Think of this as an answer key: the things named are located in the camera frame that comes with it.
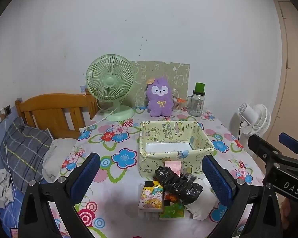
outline green fan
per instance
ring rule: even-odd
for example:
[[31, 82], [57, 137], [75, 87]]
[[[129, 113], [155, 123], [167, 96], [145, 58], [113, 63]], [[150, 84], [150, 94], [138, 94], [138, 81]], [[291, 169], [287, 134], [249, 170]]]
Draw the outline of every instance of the green fan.
[[120, 105], [134, 84], [135, 71], [130, 61], [120, 55], [103, 55], [88, 67], [86, 85], [88, 91], [99, 101], [113, 102], [105, 111], [109, 121], [124, 121], [134, 115], [129, 106]]

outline wooden headboard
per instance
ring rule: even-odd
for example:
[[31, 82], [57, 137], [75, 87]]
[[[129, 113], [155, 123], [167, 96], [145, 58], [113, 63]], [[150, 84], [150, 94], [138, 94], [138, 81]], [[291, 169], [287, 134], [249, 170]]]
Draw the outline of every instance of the wooden headboard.
[[[82, 107], [87, 107], [92, 119], [98, 111], [96, 99], [85, 90], [85, 94], [44, 94], [32, 97], [24, 102], [15, 101], [18, 115], [32, 127], [50, 130], [55, 139], [74, 138], [80, 135], [79, 128], [85, 127]], [[64, 109], [68, 108], [75, 131], [70, 130], [66, 121]]]

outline cartoon print box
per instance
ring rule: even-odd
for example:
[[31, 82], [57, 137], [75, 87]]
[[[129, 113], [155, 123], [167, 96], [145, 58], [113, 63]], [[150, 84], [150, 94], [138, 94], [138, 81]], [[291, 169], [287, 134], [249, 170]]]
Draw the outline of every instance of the cartoon print box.
[[[150, 143], [188, 143], [189, 150], [146, 152]], [[166, 160], [180, 160], [182, 173], [201, 172], [205, 155], [212, 154], [214, 146], [196, 121], [144, 121], [140, 123], [139, 172], [152, 177]]]

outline pink sticky note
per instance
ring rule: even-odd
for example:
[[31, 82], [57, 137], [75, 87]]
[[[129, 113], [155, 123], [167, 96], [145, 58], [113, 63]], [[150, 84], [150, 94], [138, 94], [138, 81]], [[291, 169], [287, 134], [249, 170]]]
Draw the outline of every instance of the pink sticky note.
[[180, 176], [181, 161], [165, 161], [164, 167], [170, 167], [174, 173]]

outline door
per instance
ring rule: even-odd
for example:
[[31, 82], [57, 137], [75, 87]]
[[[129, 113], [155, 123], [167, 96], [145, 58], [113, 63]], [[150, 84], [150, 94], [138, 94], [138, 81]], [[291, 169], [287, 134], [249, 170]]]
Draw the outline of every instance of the door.
[[[276, 147], [283, 155], [298, 159], [298, 155], [279, 143], [278, 136], [285, 132], [298, 140], [298, 11], [289, 1], [280, 1], [280, 10], [286, 30], [286, 40], [283, 46], [287, 46], [286, 80], [283, 90], [280, 108], [276, 120], [268, 135], [267, 142]], [[264, 162], [256, 159], [262, 171]]]

